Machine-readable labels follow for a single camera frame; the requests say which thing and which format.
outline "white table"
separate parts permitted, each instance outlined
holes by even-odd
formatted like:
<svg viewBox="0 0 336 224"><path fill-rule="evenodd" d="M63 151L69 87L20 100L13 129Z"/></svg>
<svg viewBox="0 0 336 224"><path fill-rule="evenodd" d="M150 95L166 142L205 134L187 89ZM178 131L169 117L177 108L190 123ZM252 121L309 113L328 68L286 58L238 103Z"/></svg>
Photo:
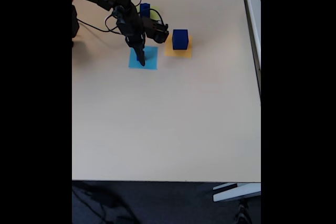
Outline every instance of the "white table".
<svg viewBox="0 0 336 224"><path fill-rule="evenodd" d="M188 29L192 59L166 57L164 44L147 39L159 48L157 70L129 69L122 36L81 25L72 49L72 179L260 182L261 107L244 0L146 2L170 32ZM104 29L105 10L73 4L79 19Z"/></svg>

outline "floor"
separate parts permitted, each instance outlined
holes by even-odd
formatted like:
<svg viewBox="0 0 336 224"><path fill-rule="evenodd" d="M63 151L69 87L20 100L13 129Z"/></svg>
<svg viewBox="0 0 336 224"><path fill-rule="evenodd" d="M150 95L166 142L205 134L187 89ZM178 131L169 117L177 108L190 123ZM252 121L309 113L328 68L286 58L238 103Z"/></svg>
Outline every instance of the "floor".
<svg viewBox="0 0 336 224"><path fill-rule="evenodd" d="M218 183L87 182L118 194L130 206L141 224L234 224L238 201L212 201L210 188ZM100 205L76 190L95 211ZM247 199L253 224L260 224L261 197ZM106 208L107 220L128 214L123 208ZM99 224L101 220L72 194L72 223Z"/></svg>

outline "cube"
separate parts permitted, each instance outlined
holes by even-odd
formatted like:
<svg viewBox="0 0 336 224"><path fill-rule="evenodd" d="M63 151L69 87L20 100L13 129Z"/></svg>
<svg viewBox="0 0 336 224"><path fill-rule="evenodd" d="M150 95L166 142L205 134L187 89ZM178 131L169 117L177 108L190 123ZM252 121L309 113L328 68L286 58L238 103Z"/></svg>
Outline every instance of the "cube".
<svg viewBox="0 0 336 224"><path fill-rule="evenodd" d="M147 17L150 18L151 11L150 11L151 5L147 3L140 4L140 17Z"/></svg>
<svg viewBox="0 0 336 224"><path fill-rule="evenodd" d="M188 48L188 30L175 29L173 30L173 49L186 50Z"/></svg>

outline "blue square paper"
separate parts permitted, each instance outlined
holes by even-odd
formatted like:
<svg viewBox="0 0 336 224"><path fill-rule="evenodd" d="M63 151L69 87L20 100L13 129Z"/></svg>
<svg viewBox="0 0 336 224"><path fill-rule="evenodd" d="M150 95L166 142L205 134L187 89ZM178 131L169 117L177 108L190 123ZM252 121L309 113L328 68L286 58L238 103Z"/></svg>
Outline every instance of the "blue square paper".
<svg viewBox="0 0 336 224"><path fill-rule="evenodd" d="M128 65L129 68L140 68L140 69L158 69L158 53L157 47L148 47L145 46L143 49L145 53L145 66L141 66L140 62L137 61L137 55L133 48L131 48L130 54L130 63Z"/></svg>

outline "blue block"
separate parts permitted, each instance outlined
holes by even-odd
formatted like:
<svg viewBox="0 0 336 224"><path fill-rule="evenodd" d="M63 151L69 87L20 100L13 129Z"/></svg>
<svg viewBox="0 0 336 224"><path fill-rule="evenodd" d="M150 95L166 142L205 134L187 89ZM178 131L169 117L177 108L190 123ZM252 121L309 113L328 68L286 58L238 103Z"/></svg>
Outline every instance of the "blue block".
<svg viewBox="0 0 336 224"><path fill-rule="evenodd" d="M140 68L140 69L158 69L158 53L157 47L145 46L143 49L145 53L145 66L141 66L140 62L137 59L137 54L134 49L131 48L129 68Z"/></svg>
<svg viewBox="0 0 336 224"><path fill-rule="evenodd" d="M188 30L175 29L173 30L173 49L186 50L188 48Z"/></svg>
<svg viewBox="0 0 336 224"><path fill-rule="evenodd" d="M140 4L140 17L149 18L151 15L151 5L147 3Z"/></svg>

